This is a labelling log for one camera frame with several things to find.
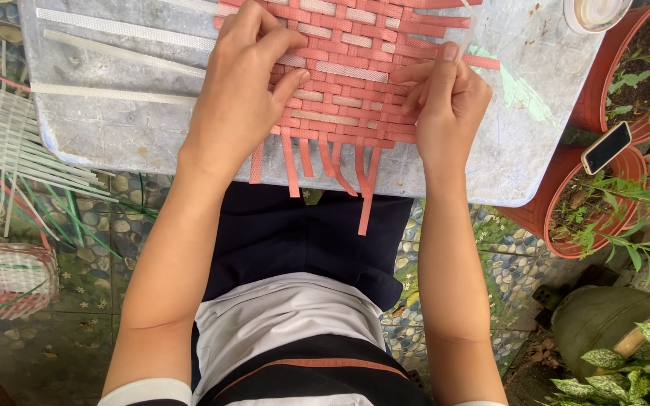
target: hand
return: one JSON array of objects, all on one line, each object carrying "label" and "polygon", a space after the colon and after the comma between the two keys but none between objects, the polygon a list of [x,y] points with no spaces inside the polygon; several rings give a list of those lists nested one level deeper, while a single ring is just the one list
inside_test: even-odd
[{"label": "hand", "polygon": [[178,166],[229,184],[280,118],[287,99],[310,79],[307,70],[295,69],[267,90],[275,61],[288,49],[306,45],[305,37],[252,0],[228,16],[210,54]]},{"label": "hand", "polygon": [[415,142],[426,178],[435,174],[462,174],[475,133],[491,102],[492,89],[464,61],[456,63],[458,45],[447,42],[435,62],[394,71],[395,83],[420,82],[403,103],[402,114],[420,106]]}]

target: phone screen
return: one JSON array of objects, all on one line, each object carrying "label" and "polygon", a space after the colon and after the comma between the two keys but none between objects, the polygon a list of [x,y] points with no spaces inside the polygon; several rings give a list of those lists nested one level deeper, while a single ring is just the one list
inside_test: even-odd
[{"label": "phone screen", "polygon": [[586,153],[584,164],[591,173],[600,171],[609,161],[623,148],[631,143],[631,135],[628,132],[628,123],[622,121],[616,126],[593,150]]}]

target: person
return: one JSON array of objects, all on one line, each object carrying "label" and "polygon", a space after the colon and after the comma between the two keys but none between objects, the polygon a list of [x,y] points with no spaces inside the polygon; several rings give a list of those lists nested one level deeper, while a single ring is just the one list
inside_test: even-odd
[{"label": "person", "polygon": [[491,88],[452,42],[433,63],[390,75],[419,82],[402,113],[420,111],[431,398],[388,355],[378,320],[402,291],[393,263],[412,199],[376,196],[360,236],[362,200],[345,192],[305,206],[284,186],[232,182],[309,80],[294,69],[268,90],[276,60],[305,45],[252,0],[222,25],[172,189],[129,283],[99,405],[506,403],[466,201],[465,164]]}]

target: gray table top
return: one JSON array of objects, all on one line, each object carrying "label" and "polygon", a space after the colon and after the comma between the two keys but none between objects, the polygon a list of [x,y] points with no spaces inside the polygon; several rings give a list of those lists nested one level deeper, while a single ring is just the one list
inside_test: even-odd
[{"label": "gray table top", "polygon": [[[43,31],[63,31],[201,68],[207,67],[207,51],[41,20],[36,17],[37,7],[216,38],[211,15],[158,0],[21,2],[32,83],[199,94],[201,79],[51,41],[43,38]],[[571,31],[563,17],[563,0],[484,0],[474,9],[480,21],[468,53],[500,59],[501,70],[479,70],[493,87],[493,98],[466,166],[468,198],[474,203],[516,207],[535,194],[602,35]],[[427,13],[467,15],[463,7]],[[465,30],[450,29],[446,35],[449,41],[459,42],[464,34]],[[191,117],[189,106],[99,97],[39,94],[35,105],[43,142],[56,156],[116,171],[173,174]],[[300,173],[300,185],[341,190],[334,178],[325,176],[315,142],[310,149],[315,177]],[[300,168],[298,148],[293,151]],[[342,155],[343,175],[357,189],[354,148],[345,145]],[[249,171],[248,160],[235,180],[248,180]],[[266,140],[262,180],[287,183],[278,136]],[[393,150],[383,150],[375,193],[425,196],[415,145],[397,143]]]}]

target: fingernail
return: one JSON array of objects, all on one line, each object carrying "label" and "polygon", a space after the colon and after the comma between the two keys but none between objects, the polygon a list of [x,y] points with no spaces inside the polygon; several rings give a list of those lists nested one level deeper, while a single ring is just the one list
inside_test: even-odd
[{"label": "fingernail", "polygon": [[300,84],[303,85],[308,80],[310,80],[310,72],[305,71],[305,73],[303,73],[302,76],[300,77]]},{"label": "fingernail", "polygon": [[444,61],[455,61],[456,56],[458,56],[458,50],[458,44],[455,42],[446,42],[442,47],[440,47],[440,57],[443,58]]}]

